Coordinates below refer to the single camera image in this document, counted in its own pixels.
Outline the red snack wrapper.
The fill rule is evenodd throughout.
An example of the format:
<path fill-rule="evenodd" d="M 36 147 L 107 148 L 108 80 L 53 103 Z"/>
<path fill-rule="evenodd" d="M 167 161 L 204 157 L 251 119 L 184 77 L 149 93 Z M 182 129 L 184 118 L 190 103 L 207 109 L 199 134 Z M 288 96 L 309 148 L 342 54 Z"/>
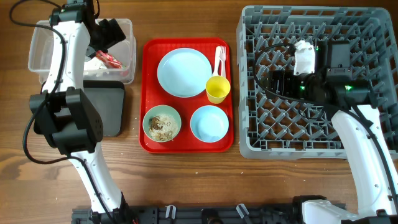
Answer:
<path fill-rule="evenodd" d="M 123 64 L 109 53 L 104 53 L 99 50 L 96 52 L 96 58 L 101 60 L 107 68 L 123 68 Z"/>

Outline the white napkin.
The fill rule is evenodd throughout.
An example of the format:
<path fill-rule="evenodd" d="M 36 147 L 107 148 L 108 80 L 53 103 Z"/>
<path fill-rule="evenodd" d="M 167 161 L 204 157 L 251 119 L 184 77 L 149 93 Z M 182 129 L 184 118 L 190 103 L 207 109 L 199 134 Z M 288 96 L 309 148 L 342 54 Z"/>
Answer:
<path fill-rule="evenodd" d="M 103 70 L 107 69 L 105 63 L 97 57 L 92 58 L 90 61 L 85 62 L 84 70 L 93 71 L 93 70 Z"/>

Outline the yellow plastic cup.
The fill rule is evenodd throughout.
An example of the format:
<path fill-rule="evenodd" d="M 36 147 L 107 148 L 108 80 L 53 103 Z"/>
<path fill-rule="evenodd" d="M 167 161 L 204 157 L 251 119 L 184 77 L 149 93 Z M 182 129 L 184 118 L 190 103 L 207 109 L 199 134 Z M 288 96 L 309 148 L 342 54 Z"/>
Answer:
<path fill-rule="evenodd" d="M 227 78 L 215 75 L 207 81 L 205 90 L 211 103 L 220 104 L 229 94 L 231 84 Z"/>

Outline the small light blue bowl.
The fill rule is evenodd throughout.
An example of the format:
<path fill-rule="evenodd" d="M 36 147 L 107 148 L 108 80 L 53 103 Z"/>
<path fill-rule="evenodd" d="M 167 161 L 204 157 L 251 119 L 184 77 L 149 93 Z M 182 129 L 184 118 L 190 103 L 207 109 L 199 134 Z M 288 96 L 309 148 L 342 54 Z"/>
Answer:
<path fill-rule="evenodd" d="M 217 106 L 202 106 L 192 114 L 190 129 L 201 142 L 218 142 L 228 132 L 229 119 L 226 113 Z"/>

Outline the green bowl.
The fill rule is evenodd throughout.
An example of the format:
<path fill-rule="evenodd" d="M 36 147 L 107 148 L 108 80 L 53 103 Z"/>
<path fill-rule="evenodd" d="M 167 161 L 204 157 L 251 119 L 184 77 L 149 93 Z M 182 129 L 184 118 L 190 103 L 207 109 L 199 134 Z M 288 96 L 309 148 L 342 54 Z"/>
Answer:
<path fill-rule="evenodd" d="M 154 116 L 159 115 L 159 114 L 171 115 L 171 116 L 176 120 L 176 122 L 177 122 L 177 124 L 178 124 L 178 133 L 180 132 L 181 127 L 182 127 L 182 119 L 181 119 L 179 113 L 177 112 L 177 110 L 174 109 L 173 107 L 169 106 L 169 105 L 158 105 L 158 106 L 155 106 L 155 107 L 151 108 L 151 109 L 144 115 L 144 118 L 143 118 L 143 120 L 142 120 L 142 127 L 143 127 L 143 130 L 144 130 L 144 134 L 145 134 L 149 139 L 153 140 L 153 139 L 151 138 L 150 132 L 149 132 L 149 123 L 150 123 L 150 119 L 151 119 L 152 117 L 154 117 Z"/>

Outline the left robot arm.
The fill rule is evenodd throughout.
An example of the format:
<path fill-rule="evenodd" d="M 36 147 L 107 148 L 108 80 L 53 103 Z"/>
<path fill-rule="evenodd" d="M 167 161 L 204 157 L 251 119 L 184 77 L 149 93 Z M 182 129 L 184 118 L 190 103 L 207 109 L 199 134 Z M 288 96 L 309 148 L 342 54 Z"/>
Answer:
<path fill-rule="evenodd" d="M 125 38 L 117 23 L 97 24 L 98 14 L 92 1 L 68 1 L 53 10 L 47 27 L 54 33 L 50 73 L 30 98 L 27 126 L 73 164 L 90 197 L 93 223 L 132 223 L 103 157 L 101 116 L 83 89 L 85 60 Z"/>

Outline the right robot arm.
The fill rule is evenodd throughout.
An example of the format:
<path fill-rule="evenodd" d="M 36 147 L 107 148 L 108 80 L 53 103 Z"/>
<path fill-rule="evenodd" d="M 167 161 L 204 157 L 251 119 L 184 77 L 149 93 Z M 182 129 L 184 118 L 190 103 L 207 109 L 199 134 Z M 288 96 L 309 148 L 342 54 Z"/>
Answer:
<path fill-rule="evenodd" d="M 302 223 L 396 223 L 397 171 L 385 142 L 371 83 L 355 79 L 348 41 L 286 44 L 293 70 L 267 72 L 267 50 L 252 68 L 254 80 L 269 98 L 321 106 L 337 132 L 354 178 L 358 212 L 353 214 L 320 196 L 297 197 Z"/>

